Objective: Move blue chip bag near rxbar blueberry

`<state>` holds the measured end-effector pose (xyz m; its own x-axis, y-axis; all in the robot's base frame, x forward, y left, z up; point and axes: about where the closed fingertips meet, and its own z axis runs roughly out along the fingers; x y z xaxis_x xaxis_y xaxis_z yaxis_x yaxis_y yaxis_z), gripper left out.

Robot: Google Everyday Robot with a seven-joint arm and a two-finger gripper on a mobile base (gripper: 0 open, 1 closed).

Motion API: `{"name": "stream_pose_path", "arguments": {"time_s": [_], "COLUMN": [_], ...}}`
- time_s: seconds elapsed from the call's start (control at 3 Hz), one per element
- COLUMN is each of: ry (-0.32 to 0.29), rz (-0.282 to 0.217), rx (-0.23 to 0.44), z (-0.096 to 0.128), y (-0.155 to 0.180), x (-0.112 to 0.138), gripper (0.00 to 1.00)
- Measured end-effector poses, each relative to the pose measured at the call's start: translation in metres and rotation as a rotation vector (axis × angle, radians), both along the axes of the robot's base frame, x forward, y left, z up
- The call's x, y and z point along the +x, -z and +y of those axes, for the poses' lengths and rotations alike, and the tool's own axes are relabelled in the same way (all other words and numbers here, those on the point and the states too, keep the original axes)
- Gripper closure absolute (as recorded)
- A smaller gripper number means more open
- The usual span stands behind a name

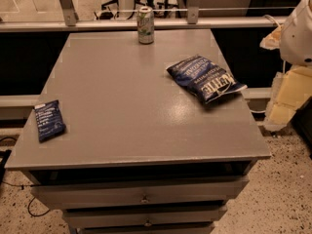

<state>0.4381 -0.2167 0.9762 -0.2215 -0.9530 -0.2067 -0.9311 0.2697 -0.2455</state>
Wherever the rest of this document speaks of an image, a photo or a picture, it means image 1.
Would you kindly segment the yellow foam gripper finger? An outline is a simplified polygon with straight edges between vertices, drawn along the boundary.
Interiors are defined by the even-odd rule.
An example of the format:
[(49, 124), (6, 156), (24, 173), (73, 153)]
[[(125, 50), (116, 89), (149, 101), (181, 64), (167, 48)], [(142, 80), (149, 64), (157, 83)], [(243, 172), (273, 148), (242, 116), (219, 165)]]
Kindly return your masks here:
[(280, 48), (281, 31), (283, 26), (279, 25), (266, 37), (264, 37), (259, 46), (266, 50), (276, 50)]
[(311, 97), (311, 66), (293, 65), (286, 73), (277, 72), (265, 110), (264, 128), (270, 132), (285, 128), (295, 112)]

